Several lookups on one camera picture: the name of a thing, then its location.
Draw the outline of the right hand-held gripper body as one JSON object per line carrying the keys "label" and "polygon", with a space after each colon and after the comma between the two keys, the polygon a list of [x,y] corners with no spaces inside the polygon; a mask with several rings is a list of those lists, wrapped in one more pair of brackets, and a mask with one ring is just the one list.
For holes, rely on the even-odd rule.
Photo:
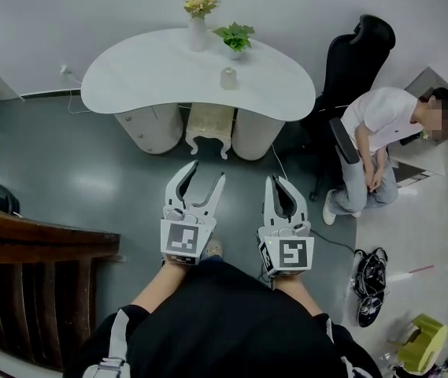
{"label": "right hand-held gripper body", "polygon": [[312,267],[314,238],[307,220],[265,218],[258,250],[269,279],[299,275]]}

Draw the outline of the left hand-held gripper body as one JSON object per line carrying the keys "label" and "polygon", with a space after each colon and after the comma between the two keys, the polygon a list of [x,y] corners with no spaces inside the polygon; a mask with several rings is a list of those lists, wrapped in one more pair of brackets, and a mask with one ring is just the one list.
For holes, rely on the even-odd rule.
{"label": "left hand-held gripper body", "polygon": [[160,251],[164,263],[197,265],[217,225],[214,206],[190,206],[168,201],[161,219]]}

